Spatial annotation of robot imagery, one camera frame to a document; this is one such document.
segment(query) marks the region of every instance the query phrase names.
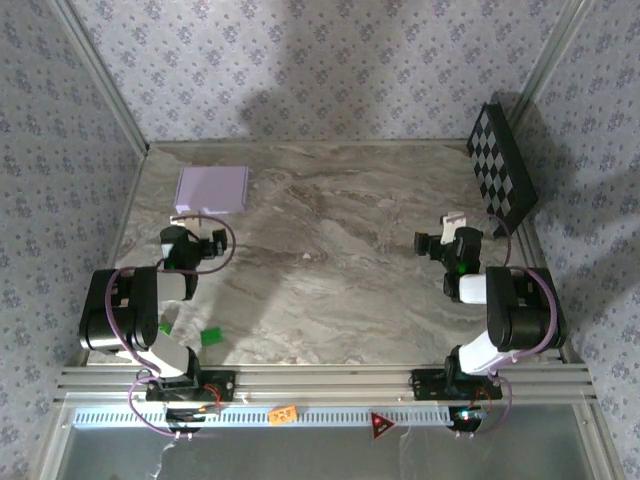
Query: patterned wallpaper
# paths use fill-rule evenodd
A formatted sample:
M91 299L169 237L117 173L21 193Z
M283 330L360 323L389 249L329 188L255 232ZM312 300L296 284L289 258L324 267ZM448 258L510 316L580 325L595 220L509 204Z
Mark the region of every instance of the patterned wallpaper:
M0 478L22 479L137 158L45 0L0 17Z
M461 138L564 0L74 0L148 141Z
M574 344L640 479L640 4L596 5L518 143Z

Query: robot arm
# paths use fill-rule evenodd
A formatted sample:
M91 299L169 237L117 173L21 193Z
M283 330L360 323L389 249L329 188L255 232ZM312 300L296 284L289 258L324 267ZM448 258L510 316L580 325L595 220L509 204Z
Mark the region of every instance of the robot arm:
M165 270L195 271L201 260L223 255L227 248L224 230L214 231L201 239L179 225L165 228L160 234ZM85 350L131 358L115 335L105 309L105 291L116 270L94 272L89 285L79 326L80 343ZM195 352L180 345L158 329L158 302L188 300L197 286L194 274L158 275L156 266L124 271L111 290L111 310L126 344L139 357L158 367L157 387L148 391L148 400L213 400L204 386L220 395L219 400L233 395L235 373L203 372Z
M414 248L418 255L428 253L431 260L443 264L443 291L453 301L486 305L487 330L455 347L445 359L444 369L412 372L417 400L466 400L473 398L479 387L490 390L492 398L501 398L499 388L488 381L487 374L503 365L506 358L537 347L550 326L547 295L529 274L514 273L509 267L487 267L485 274L479 273L482 232L462 225L453 236L447 233L447 219L459 216L453 212L443 217L441 236L416 233ZM445 237L451 242L442 243ZM549 286L557 310L557 327L541 351L560 348L567 326L551 274L547 269L529 271Z

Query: warning sticker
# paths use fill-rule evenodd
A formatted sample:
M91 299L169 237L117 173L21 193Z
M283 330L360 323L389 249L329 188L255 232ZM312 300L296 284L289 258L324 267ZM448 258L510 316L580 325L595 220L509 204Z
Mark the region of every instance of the warning sticker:
M373 439L377 440L395 426L388 418L371 412L371 426L373 427Z

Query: black and white checkerboard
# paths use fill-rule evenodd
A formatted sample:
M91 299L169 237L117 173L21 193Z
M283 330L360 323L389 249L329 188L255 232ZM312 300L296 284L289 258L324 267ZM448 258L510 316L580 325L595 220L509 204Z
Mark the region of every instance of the black and white checkerboard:
M485 104L467 142L487 212L514 232L538 197L500 104ZM494 236L504 232L496 222Z

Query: glass panel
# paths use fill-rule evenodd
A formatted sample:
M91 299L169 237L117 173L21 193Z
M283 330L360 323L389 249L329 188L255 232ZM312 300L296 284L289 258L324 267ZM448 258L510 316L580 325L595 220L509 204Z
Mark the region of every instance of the glass panel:
M206 433L208 438L172 442L144 428L74 429L58 478L593 478L570 406L514 407L499 430L474 439L456 439L443 427L396 427L375 441L363 427Z

